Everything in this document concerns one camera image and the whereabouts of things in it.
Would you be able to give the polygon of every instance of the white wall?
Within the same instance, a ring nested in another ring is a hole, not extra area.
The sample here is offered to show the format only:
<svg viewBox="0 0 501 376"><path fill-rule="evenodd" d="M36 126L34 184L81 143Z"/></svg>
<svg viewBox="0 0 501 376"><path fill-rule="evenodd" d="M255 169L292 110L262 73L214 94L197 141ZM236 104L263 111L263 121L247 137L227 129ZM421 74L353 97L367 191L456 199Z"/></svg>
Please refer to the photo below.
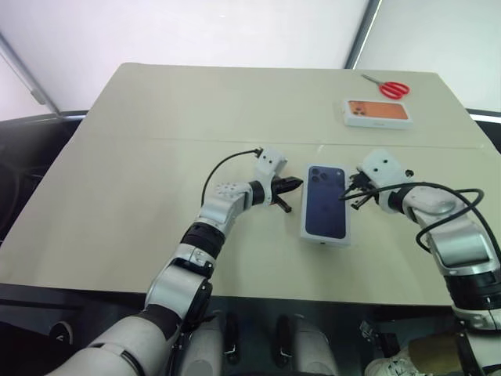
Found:
<svg viewBox="0 0 501 376"><path fill-rule="evenodd" d="M61 110L140 63L342 68L366 0L2 0L0 31Z"/></svg>
<svg viewBox="0 0 501 376"><path fill-rule="evenodd" d="M0 121L47 113L0 56Z"/></svg>
<svg viewBox="0 0 501 376"><path fill-rule="evenodd" d="M501 1L383 0L357 68L437 72L465 107L501 111Z"/></svg>

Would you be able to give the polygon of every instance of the table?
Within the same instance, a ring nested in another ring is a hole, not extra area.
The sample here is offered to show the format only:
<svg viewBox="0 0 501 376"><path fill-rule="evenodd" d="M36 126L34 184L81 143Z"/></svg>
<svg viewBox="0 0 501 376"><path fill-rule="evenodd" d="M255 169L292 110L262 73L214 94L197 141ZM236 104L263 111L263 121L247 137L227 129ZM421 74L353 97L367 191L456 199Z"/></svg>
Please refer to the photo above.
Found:
<svg viewBox="0 0 501 376"><path fill-rule="evenodd" d="M344 98L382 99L352 70L166 67L126 63L57 157L0 248L0 282L144 292L200 206L203 181L223 157L270 145L308 163L355 167L375 147L418 179L480 187L501 235L499 155L436 74L370 72L404 81L413 130L347 128ZM248 181L254 161L225 164L213 181ZM337 302L447 305L418 228L375 204L353 212L352 246L299 239L294 208L252 208L218 258L214 294Z"/></svg>

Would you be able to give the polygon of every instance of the black cable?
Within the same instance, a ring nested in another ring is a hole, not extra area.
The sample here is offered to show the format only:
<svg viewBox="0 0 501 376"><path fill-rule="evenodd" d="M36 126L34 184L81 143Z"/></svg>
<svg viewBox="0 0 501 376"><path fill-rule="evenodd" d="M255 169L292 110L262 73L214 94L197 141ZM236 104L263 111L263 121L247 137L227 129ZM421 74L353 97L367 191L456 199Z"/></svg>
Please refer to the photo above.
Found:
<svg viewBox="0 0 501 376"><path fill-rule="evenodd" d="M178 340L175 342L174 346L172 346L171 356L167 362L166 366L166 376L173 376L177 374L178 370L178 358L182 355L180 350L185 348L185 335L181 333L179 335Z"/></svg>
<svg viewBox="0 0 501 376"><path fill-rule="evenodd" d="M244 154L252 154L252 153L255 153L256 155L259 155L261 153L261 149L253 149L253 150L247 150L247 151L240 151L239 153L234 153L228 157L226 157L225 159L223 159L222 161L220 161L216 167L214 167L211 171L211 173L209 174L209 176L207 177L207 180L205 180L205 184L204 184L204 188L202 189L202 200L201 200L201 206L204 206L204 200L205 200L205 191L207 190L207 185L209 184L209 180L211 180L211 177L213 176L213 174L216 172L216 170L223 164L225 163L228 159L232 159L234 157L238 157L239 155L244 155Z"/></svg>
<svg viewBox="0 0 501 376"><path fill-rule="evenodd" d="M419 233L417 233L417 235L416 235L417 245L419 245L420 247L422 247L422 249L424 249L426 252L431 253L430 248L427 247L426 245L424 245L423 241L421 240L421 238L426 233L430 232L431 230L433 230L433 229L435 229L435 228L437 228L437 227L439 227L439 226L441 226L441 225L443 225L443 224L445 224L447 222L451 222L452 220L454 220L456 218L459 218L461 215L464 215L464 214L468 213L470 210L473 210L473 208L475 206L477 206L480 203L480 201L482 201L482 199L484 198L484 192L482 190L471 188L471 189L462 190L462 191L463 192L475 192L478 195L475 197L475 199L474 199L473 202L467 201L468 204L465 202L465 204L467 204L467 206L465 206L463 209L459 210L457 213L454 213L453 215L450 215L447 218L441 219L440 221L437 221L437 222L435 222L435 223L433 223L433 224L425 227Z"/></svg>
<svg viewBox="0 0 501 376"><path fill-rule="evenodd" d="M498 258L501 260L501 250L499 249L499 244L496 240L496 237L494 236L494 233L492 232L492 229L491 227L488 225L487 221L485 220L484 216L478 211L478 209L475 208L476 205L478 205L478 203L482 200L482 198L484 197L484 192L482 190L477 190L477 189L467 189L467 190L453 190L452 188L449 188L447 186L443 186L442 184L436 184L436 183L427 183L427 182L415 182L415 183L401 183L401 184L395 184L395 185L392 185L392 186L384 186L384 187L381 187L381 188L376 188L374 190L367 190L366 192L362 192L362 193L356 193L356 194L352 194L350 196L346 196L346 192L344 192L340 197L339 199L341 201L346 201L346 200L351 200L353 198L357 198L357 197L364 197L364 196L368 196L368 195L371 195L371 194L376 194L376 193L379 193L379 192L384 192L386 190L396 190L396 189L399 189L399 188L405 188L405 187L409 187L409 186L429 186L431 188L438 188L440 190L444 190L446 192L449 192L450 194L454 195L455 197L458 197L465 205L466 207L461 209L461 211L458 211L457 213L455 213L454 215L451 215L450 217L446 218L446 219L443 219L441 221L438 221L436 223L434 223L433 225L430 225L428 226L427 228L424 228L422 229L417 235L416 235L416 241L418 243L418 245L420 247L422 247L422 249L424 249L425 251L429 252L429 248L426 247L420 240L420 238L425 234L427 233L429 230L432 230L433 228L437 227L437 226L440 226L440 225L443 225L444 223L447 223L449 221L452 221L453 219L463 215L463 214L466 214L467 212L469 211L472 211L478 218L478 220L480 221L480 223L483 225L483 227L485 228L485 232L487 233L491 243L492 243L492 246L494 247L494 251L495 253L497 254ZM474 200L474 202L470 202L467 198L465 198L465 196L463 196L461 193L466 193L466 192L476 192L478 193L478 196L477 198Z"/></svg>

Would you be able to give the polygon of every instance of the phone box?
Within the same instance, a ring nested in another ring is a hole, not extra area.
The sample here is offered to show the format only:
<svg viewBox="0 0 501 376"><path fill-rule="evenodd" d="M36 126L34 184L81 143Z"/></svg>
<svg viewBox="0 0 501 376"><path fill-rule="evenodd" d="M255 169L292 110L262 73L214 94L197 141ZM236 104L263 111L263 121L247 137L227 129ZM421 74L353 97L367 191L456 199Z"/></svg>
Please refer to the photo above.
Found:
<svg viewBox="0 0 501 376"><path fill-rule="evenodd" d="M339 197L348 186L346 168L310 164L303 182L301 238L320 244L350 244L350 206Z"/></svg>
<svg viewBox="0 0 501 376"><path fill-rule="evenodd" d="M349 99L343 101L344 123L350 127L409 129L413 126L402 102Z"/></svg>

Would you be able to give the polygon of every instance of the scissors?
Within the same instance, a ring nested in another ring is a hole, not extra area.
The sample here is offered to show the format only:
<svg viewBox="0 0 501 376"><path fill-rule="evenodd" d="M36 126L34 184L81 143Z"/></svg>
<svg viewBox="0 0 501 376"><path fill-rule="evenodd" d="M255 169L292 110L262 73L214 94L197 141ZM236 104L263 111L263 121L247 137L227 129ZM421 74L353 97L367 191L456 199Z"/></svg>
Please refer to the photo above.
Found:
<svg viewBox="0 0 501 376"><path fill-rule="evenodd" d="M390 99L401 99L403 96L410 93L410 87L401 82L382 82L365 74L363 74L362 77L377 84L381 94Z"/></svg>

